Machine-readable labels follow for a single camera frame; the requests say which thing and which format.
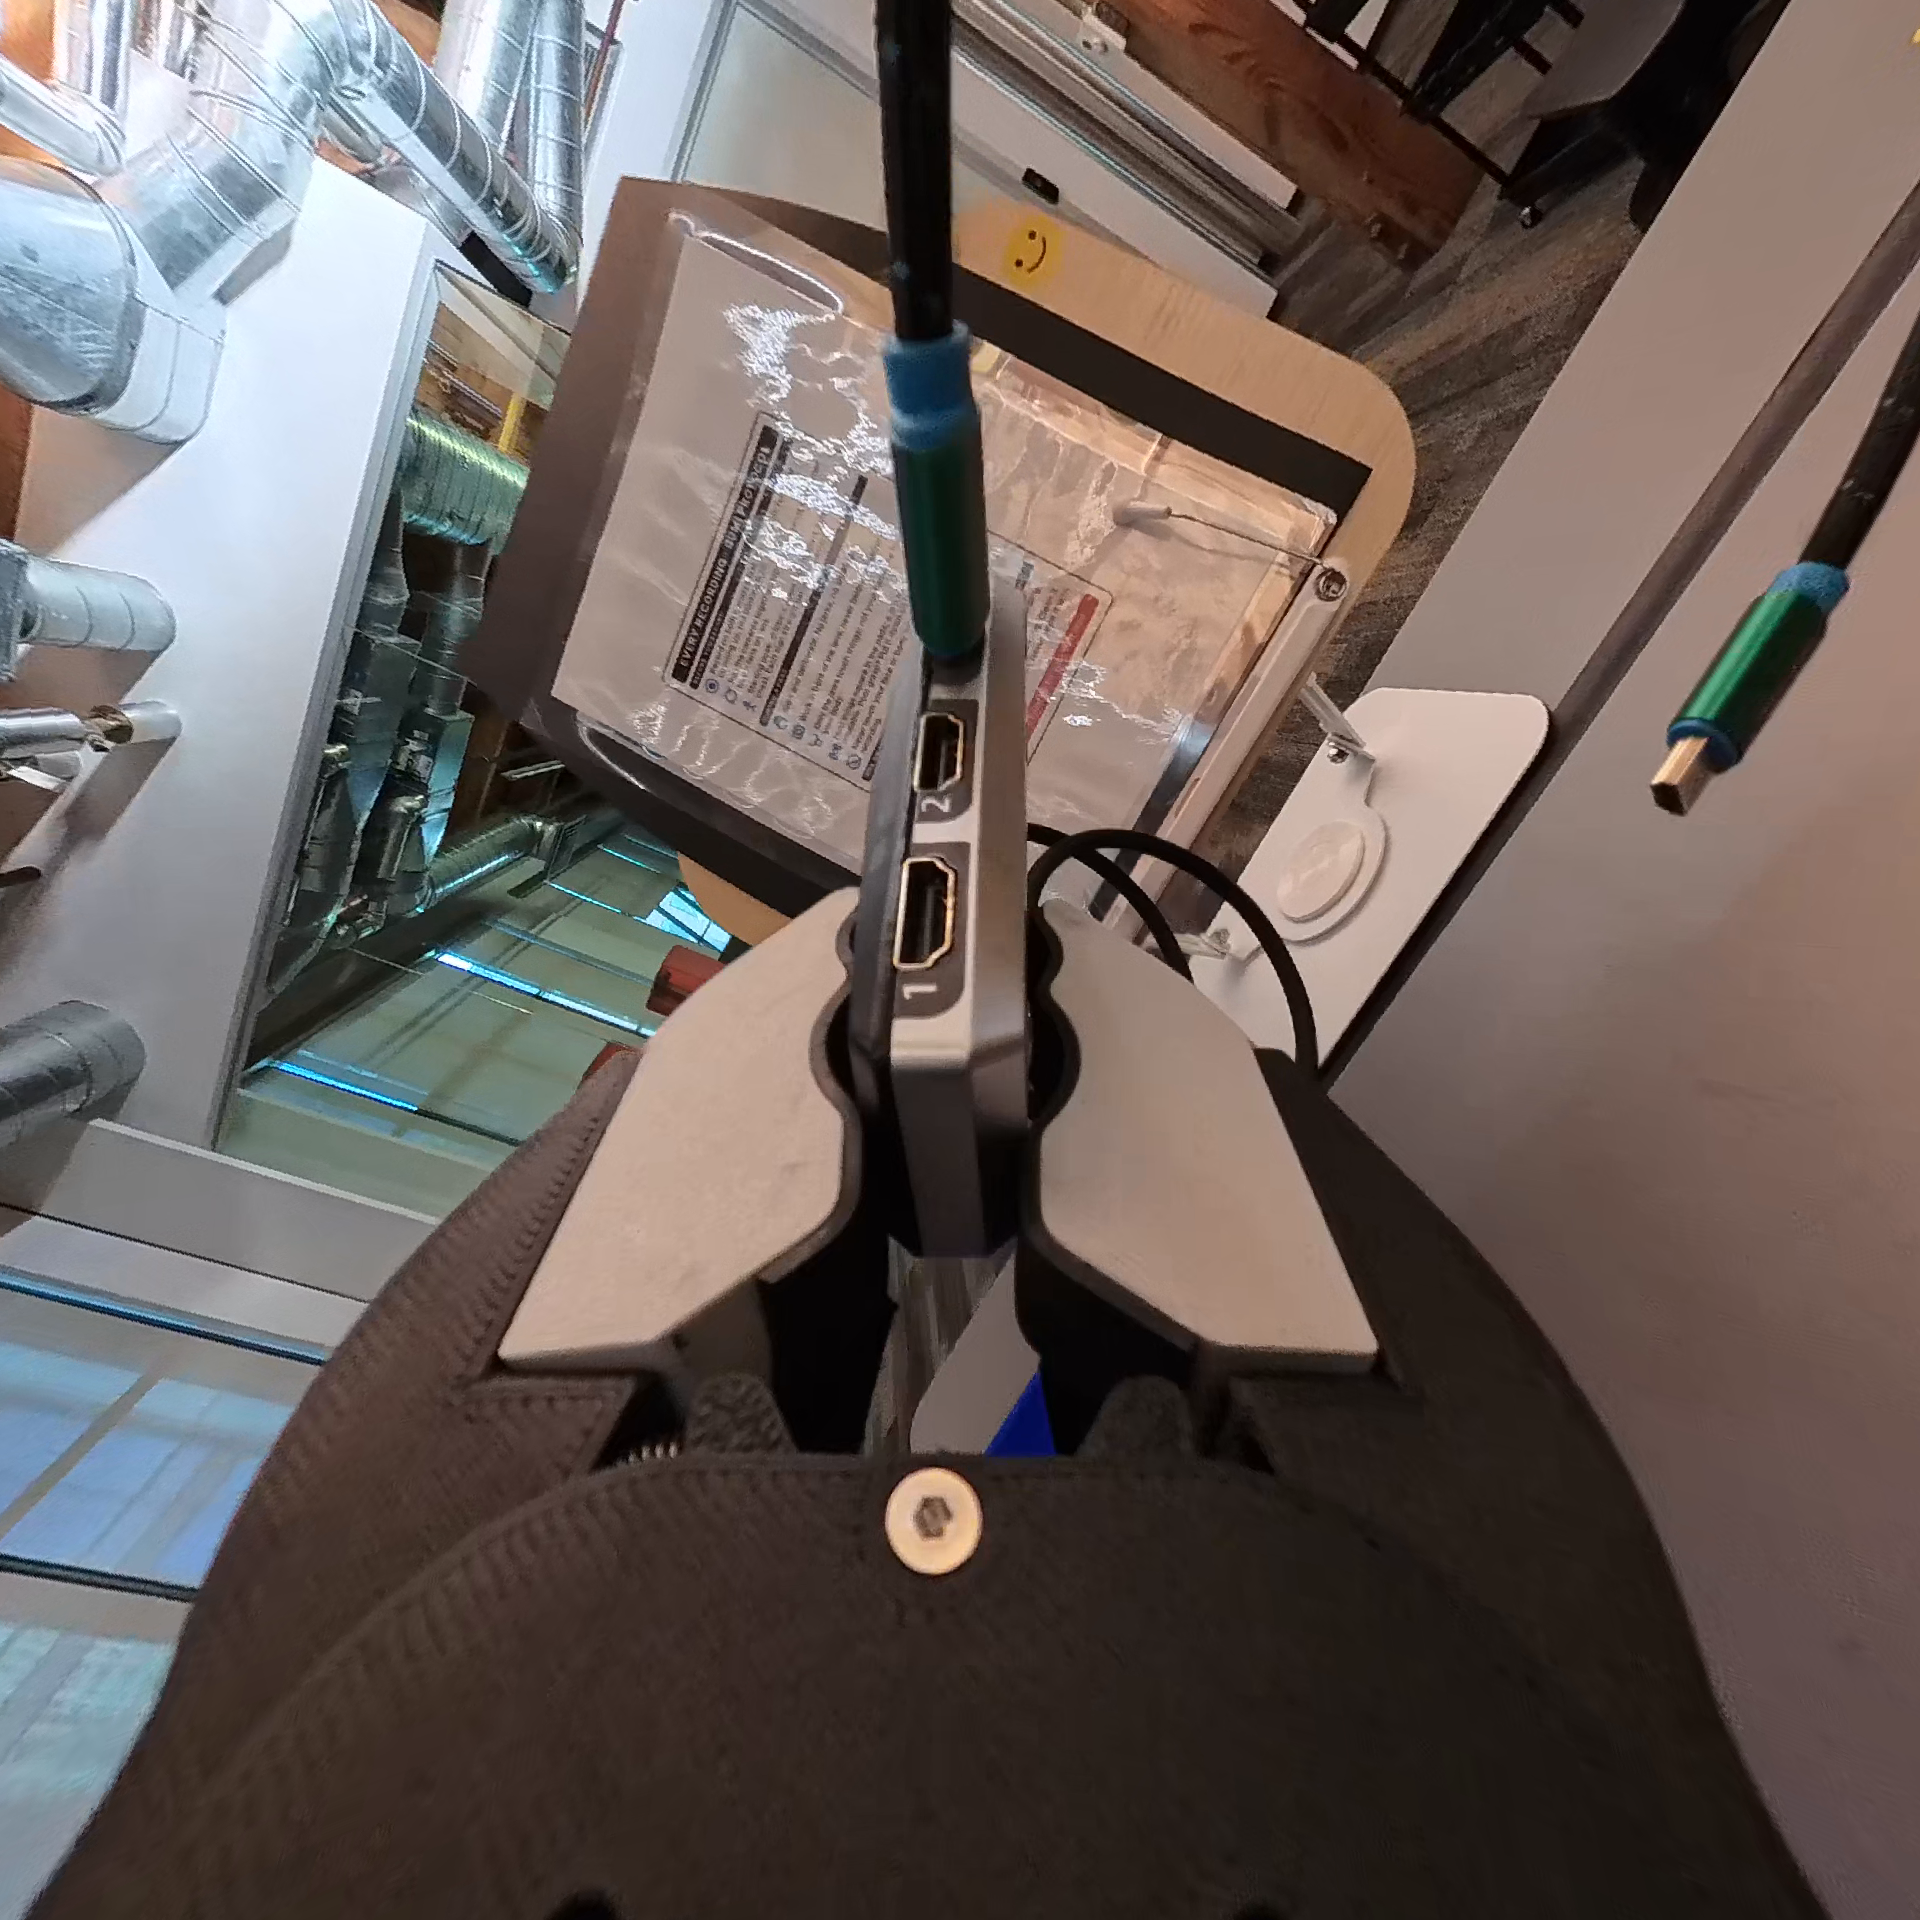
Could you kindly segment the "silver ventilation duct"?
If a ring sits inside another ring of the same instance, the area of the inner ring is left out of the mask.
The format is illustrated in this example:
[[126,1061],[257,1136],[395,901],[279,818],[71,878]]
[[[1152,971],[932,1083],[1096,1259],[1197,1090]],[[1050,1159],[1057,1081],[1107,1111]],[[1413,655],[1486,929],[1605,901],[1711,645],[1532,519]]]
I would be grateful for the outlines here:
[[50,73],[0,66],[8,393],[188,442],[229,305],[296,230],[318,140],[388,155],[527,293],[583,245],[583,3],[449,3],[427,66],[366,0],[205,3],[173,126],[126,152],[133,3],[50,3]]

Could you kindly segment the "silver adapter hub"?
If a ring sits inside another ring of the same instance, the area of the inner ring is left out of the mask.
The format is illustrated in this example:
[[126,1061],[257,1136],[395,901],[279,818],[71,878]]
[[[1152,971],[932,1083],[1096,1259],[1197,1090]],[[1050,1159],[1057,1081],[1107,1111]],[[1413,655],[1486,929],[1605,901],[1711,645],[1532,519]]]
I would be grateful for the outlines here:
[[846,1067],[883,1196],[923,1257],[1018,1238],[1029,1150],[1029,598],[972,657],[904,645],[868,781]]

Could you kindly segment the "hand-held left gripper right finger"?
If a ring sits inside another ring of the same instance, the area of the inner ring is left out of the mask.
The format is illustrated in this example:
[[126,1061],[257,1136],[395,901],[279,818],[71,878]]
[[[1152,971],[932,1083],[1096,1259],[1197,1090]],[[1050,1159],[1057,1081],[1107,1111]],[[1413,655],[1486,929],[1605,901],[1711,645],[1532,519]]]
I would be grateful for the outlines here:
[[1363,1375],[1376,1329],[1257,1047],[1181,971],[1046,903],[1050,1067],[1023,1171],[1018,1327],[1050,1440],[1162,1375],[1201,1432],[1250,1375]]

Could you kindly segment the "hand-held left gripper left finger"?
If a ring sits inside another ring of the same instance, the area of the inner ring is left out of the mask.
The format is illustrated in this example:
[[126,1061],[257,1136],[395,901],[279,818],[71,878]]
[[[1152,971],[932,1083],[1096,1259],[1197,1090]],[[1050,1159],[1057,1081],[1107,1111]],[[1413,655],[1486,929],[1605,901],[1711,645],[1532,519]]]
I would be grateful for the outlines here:
[[885,1220],[827,1040],[846,923],[824,901],[649,1040],[499,1329],[510,1374],[761,1375],[805,1455],[856,1455],[885,1348]]

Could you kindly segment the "instruction sheet display stand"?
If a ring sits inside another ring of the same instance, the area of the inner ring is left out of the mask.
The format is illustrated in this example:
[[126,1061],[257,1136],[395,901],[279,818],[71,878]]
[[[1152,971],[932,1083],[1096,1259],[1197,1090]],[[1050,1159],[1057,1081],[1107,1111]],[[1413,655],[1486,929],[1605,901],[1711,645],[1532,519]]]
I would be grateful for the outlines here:
[[[1312,672],[1413,497],[1413,433],[1349,358],[1030,212],[959,219],[986,567],[1029,598],[1029,818],[1181,847],[1281,708],[1316,754],[1240,869],[1339,1053],[1549,748],[1526,692]],[[462,672],[700,901],[790,923],[856,883],[908,645],[885,237],[691,181],[616,181],[561,393]]]

